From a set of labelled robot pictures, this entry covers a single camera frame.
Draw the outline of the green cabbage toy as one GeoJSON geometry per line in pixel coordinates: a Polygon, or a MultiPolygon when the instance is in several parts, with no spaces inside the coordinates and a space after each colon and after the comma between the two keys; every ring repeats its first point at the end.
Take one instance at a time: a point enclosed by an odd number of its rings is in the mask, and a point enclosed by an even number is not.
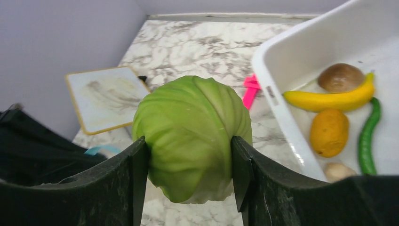
{"type": "Polygon", "coordinates": [[[231,139],[253,142],[248,109],[213,78],[186,75],[138,105],[132,138],[150,150],[148,178],[174,203],[223,201],[233,193],[231,139]]]}

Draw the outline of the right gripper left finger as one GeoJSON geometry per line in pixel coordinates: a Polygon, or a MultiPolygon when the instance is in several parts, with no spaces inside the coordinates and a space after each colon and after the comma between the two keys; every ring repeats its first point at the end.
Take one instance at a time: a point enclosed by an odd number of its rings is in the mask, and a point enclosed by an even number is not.
{"type": "Polygon", "coordinates": [[[149,150],[143,137],[121,153],[57,184],[0,185],[3,226],[138,226],[149,150]]]}

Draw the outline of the clear zip top bag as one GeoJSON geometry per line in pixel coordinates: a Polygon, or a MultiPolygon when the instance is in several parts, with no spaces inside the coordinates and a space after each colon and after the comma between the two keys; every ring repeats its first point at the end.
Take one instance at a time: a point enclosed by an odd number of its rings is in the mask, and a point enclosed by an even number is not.
{"type": "Polygon", "coordinates": [[[86,155],[91,155],[91,156],[102,156],[107,159],[112,158],[119,153],[121,153],[122,150],[112,146],[112,145],[99,145],[99,146],[94,146],[92,148],[87,149],[84,154],[86,155]]]}

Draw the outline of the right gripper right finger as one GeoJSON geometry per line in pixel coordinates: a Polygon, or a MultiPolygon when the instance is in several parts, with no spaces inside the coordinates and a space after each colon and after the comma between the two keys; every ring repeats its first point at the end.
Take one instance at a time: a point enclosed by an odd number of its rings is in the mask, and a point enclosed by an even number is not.
{"type": "Polygon", "coordinates": [[[235,200],[246,226],[396,226],[398,176],[319,181],[275,162],[233,137],[235,200]]]}

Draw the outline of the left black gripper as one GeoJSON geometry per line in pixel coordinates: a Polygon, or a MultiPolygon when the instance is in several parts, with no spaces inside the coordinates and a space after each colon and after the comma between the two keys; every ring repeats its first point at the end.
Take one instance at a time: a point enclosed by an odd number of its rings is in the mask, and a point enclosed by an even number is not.
{"type": "Polygon", "coordinates": [[[13,107],[0,113],[0,180],[22,186],[58,183],[103,161],[13,107]]]}

